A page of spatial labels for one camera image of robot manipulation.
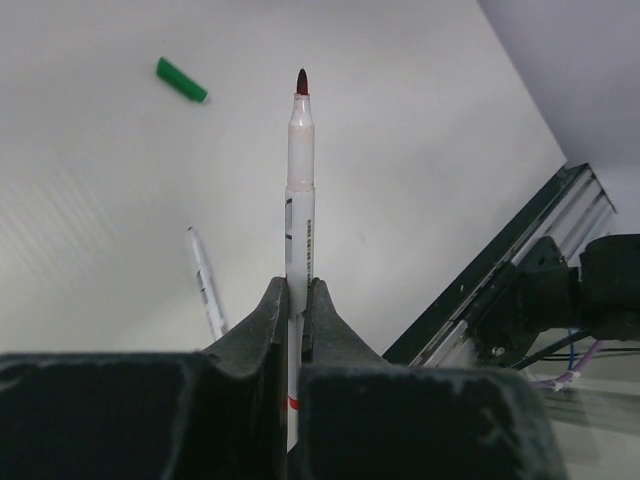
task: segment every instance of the cable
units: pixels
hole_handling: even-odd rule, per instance
[[[621,352],[621,353],[608,353],[608,354],[604,354],[604,355],[596,355],[595,357],[593,357],[594,360],[599,360],[600,358],[620,358],[620,357],[635,357],[640,355],[640,351],[639,352]],[[566,358],[543,358],[542,360],[540,360],[541,362],[566,362],[567,359]]]
[[[584,370],[587,364],[593,360],[593,357],[598,353],[598,350],[600,350],[603,345],[604,342],[602,340],[597,340],[593,345],[591,345],[591,348],[587,350],[587,353],[584,354],[584,357],[580,359],[573,370],[568,370],[559,377],[552,378],[550,380],[533,382],[532,385],[538,388],[550,388],[555,392],[561,390],[567,383],[570,383],[580,377],[582,370]]]
[[[640,352],[640,347],[620,347],[620,348],[602,348],[599,350],[599,353],[603,352],[624,352],[624,353],[632,353],[632,352]],[[575,357],[580,357],[584,355],[586,352],[576,352]],[[552,353],[547,355],[545,358],[556,358],[556,359],[569,359],[569,353]]]
[[[567,329],[567,333],[569,335],[571,335],[571,329]],[[576,347],[575,347],[575,343],[571,342],[571,344],[569,344],[569,370],[573,370],[573,362],[576,359]]]
[[[577,342],[578,340],[587,338],[590,335],[591,335],[591,331],[589,329],[580,330],[579,332],[573,333],[568,337],[565,337],[561,340],[558,340],[555,343],[552,343],[548,347],[543,348],[542,350],[534,353],[533,355],[529,355],[528,357],[523,358],[519,362],[516,362],[513,365],[511,365],[511,368],[516,370],[522,370],[523,368],[528,367],[532,363],[535,363],[538,360],[542,360],[547,355],[555,353],[561,348],[564,348],[573,342]]]

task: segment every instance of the green cap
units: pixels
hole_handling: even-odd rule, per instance
[[[158,60],[156,75],[189,100],[202,103],[207,98],[207,91],[204,88],[187,77],[164,57],[160,57],[160,60]]]

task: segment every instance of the white pen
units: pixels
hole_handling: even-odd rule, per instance
[[[313,280],[313,231],[316,192],[313,186],[315,127],[311,118],[307,74],[298,85],[289,121],[289,160],[285,191],[285,264],[289,286],[289,404],[298,410],[298,374],[307,291]]]
[[[215,283],[213,282],[213,268],[211,268],[211,264],[207,258],[207,253],[205,252],[204,246],[193,227],[189,227],[189,234],[191,235],[193,255],[198,266],[196,278],[198,280],[202,300],[204,301],[207,311],[209,325],[213,332],[213,340],[216,341],[227,333],[228,327],[224,320],[224,316],[222,315],[220,301],[216,295]]]

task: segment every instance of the red marker tip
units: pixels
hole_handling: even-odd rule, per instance
[[[301,68],[300,73],[298,73],[298,85],[296,86],[296,93],[298,95],[309,95],[307,72],[304,71],[304,68]]]

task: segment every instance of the blue cable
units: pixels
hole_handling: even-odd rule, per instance
[[[571,329],[568,329],[567,332],[569,332],[569,335],[571,335],[573,332],[571,331]],[[569,368],[568,370],[573,370],[573,362],[576,359],[576,348],[575,345],[573,344],[573,342],[571,342],[571,344],[569,345]]]

